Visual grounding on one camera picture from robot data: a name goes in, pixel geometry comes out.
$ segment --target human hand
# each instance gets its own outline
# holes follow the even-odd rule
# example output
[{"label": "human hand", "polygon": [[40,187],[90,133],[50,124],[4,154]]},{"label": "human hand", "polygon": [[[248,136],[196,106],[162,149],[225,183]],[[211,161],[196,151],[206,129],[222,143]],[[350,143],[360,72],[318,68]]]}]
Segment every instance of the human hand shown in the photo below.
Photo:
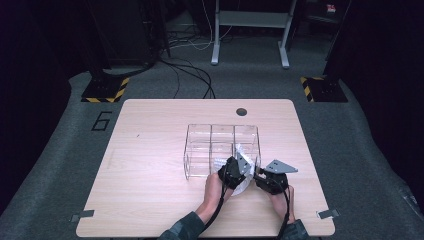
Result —
[{"label": "human hand", "polygon": [[[219,179],[217,173],[212,173],[206,179],[205,185],[205,195],[203,197],[203,202],[196,210],[196,214],[202,219],[203,223],[207,223],[212,217],[216,208],[218,207],[219,200],[221,199],[222,192],[222,181]],[[224,202],[226,202],[234,190],[228,188],[224,195]]]},{"label": "human hand", "polygon": [[[287,213],[287,201],[284,196],[284,193],[279,193],[276,195],[272,195],[268,192],[266,192],[267,196],[271,200],[272,207],[274,208],[275,212],[278,214],[281,220],[284,220],[284,217]],[[287,197],[289,198],[289,221],[288,223],[293,223],[296,218],[294,216],[294,188],[289,185],[289,187],[286,189]]]}]

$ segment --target gray carpet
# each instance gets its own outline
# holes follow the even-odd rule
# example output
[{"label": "gray carpet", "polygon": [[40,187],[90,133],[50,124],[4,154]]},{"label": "gray carpet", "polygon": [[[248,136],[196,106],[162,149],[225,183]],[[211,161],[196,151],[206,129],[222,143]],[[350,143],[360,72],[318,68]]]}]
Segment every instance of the gray carpet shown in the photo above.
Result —
[{"label": "gray carpet", "polygon": [[[348,103],[306,100],[300,77],[322,74],[328,41],[297,37],[289,52],[291,68],[283,70],[278,40],[258,37],[223,43],[218,66],[210,65],[212,46],[202,51],[173,48],[171,53],[207,71],[217,98],[294,102],[328,205],[341,213],[334,219],[335,234],[326,239],[423,239],[424,222],[400,193],[408,187],[376,147],[349,89],[341,82]],[[181,71],[178,74],[176,98],[203,96],[205,83]],[[163,63],[131,77],[118,103],[80,102],[89,80],[88,73],[70,79],[68,107],[43,154],[2,214],[0,239],[78,239],[77,223],[69,219],[84,208],[123,102],[173,98],[178,89],[177,74]],[[102,111],[112,112],[103,115],[110,118],[106,131],[91,131]]]}]

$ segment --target desk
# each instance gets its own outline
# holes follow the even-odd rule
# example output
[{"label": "desk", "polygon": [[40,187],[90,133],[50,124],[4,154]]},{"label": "desk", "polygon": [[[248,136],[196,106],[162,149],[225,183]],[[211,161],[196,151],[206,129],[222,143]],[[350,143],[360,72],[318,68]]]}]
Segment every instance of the desk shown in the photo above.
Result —
[{"label": "desk", "polygon": [[[236,114],[245,108],[247,115]],[[279,159],[299,169],[295,215],[311,236],[329,236],[332,219],[296,110],[290,100],[127,100],[121,110],[81,218],[80,237],[158,237],[203,201],[206,178],[186,180],[183,154],[189,124],[256,125],[262,167]],[[281,221],[253,182],[224,204],[202,237],[276,236]]]},{"label": "desk", "polygon": [[297,0],[291,0],[290,10],[287,13],[261,13],[261,12],[241,12],[241,11],[221,11],[219,0],[215,0],[215,39],[212,52],[212,65],[218,64],[219,49],[221,40],[219,36],[219,26],[250,26],[250,27],[272,27],[284,28],[283,37],[278,42],[280,50],[281,65],[288,69],[289,59],[287,57],[286,43],[289,34],[293,13]]}]

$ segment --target clear plastic box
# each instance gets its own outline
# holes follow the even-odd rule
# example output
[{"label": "clear plastic box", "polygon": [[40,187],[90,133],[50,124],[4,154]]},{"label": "clear plastic box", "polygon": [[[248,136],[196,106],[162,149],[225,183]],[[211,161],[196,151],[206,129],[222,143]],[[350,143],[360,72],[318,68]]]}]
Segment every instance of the clear plastic box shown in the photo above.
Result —
[{"label": "clear plastic box", "polygon": [[258,128],[254,125],[190,124],[184,150],[184,171],[190,177],[206,177],[218,171],[216,164],[236,155],[236,146],[260,166]]}]

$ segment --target white shelf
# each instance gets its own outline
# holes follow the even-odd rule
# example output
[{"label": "white shelf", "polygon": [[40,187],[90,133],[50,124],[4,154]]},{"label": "white shelf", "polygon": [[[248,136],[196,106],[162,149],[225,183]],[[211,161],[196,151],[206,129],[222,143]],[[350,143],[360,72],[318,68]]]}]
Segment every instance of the white shelf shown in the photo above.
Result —
[{"label": "white shelf", "polygon": [[287,13],[220,11],[219,25],[285,28]]}]

